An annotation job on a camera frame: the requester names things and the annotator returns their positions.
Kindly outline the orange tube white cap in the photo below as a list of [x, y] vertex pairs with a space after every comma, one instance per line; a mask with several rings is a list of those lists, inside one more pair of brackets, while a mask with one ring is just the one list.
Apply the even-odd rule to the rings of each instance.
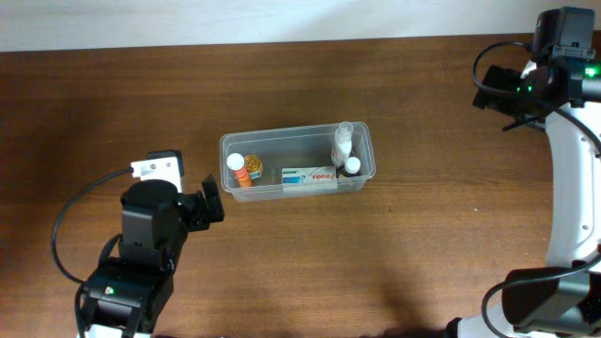
[[234, 173], [241, 188], [251, 188], [252, 179], [248, 173], [245, 158], [239, 153], [232, 153], [226, 158], [227, 167]]

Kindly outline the small jar gold lid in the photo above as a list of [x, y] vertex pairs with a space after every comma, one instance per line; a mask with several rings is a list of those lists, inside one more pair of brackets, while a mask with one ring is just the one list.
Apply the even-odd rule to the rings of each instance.
[[259, 157], [255, 154], [248, 154], [244, 157], [244, 160], [250, 179], [255, 180], [261, 178], [264, 166]]

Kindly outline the clear plastic container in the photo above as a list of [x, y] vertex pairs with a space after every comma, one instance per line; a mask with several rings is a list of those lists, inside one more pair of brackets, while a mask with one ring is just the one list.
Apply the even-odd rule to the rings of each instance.
[[[254, 202], [327, 193], [355, 192], [376, 173], [374, 149], [367, 125], [352, 124], [351, 154], [361, 162], [358, 177], [338, 178], [333, 183], [315, 182], [298, 188], [282, 181], [285, 168], [327, 167], [332, 165], [331, 149], [337, 123], [262, 131], [228, 133], [220, 141], [222, 187], [239, 202]], [[261, 177], [250, 188], [241, 188], [234, 172], [226, 165], [232, 153], [256, 155], [263, 164]]]

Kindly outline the white green medicine box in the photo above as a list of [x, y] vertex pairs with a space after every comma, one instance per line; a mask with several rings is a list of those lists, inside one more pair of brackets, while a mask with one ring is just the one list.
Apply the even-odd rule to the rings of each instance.
[[282, 184], [285, 192], [335, 191], [336, 170], [333, 166], [283, 168]]

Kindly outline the white spray bottle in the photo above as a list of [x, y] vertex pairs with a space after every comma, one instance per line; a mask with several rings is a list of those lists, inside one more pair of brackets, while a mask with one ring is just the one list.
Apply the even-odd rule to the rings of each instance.
[[344, 166], [350, 157], [353, 130], [353, 125], [350, 122], [342, 122], [334, 132], [331, 161], [336, 168]]

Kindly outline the dark bottle white cap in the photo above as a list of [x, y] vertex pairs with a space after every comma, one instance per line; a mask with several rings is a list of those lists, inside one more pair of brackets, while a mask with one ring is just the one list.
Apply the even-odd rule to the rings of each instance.
[[338, 178], [350, 178], [359, 177], [361, 175], [361, 160], [357, 157], [351, 156], [347, 159], [345, 164], [340, 167], [337, 171]]

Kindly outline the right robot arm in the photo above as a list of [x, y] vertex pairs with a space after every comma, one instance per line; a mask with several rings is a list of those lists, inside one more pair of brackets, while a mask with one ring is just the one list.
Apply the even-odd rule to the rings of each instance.
[[600, 62], [595, 13], [542, 12], [522, 71], [492, 66], [472, 102], [544, 131], [553, 163], [546, 264], [515, 269], [484, 295], [481, 312], [451, 321], [447, 337], [597, 337], [600, 334]]

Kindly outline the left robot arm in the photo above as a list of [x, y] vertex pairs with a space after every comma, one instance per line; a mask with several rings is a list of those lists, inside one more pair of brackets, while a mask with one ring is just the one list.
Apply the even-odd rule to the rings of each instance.
[[178, 150], [154, 151], [131, 164], [136, 183], [120, 197], [121, 231], [103, 247], [96, 269], [76, 293], [81, 337], [148, 337], [174, 291], [174, 276], [191, 232], [224, 218], [213, 176], [201, 190], [182, 191]]

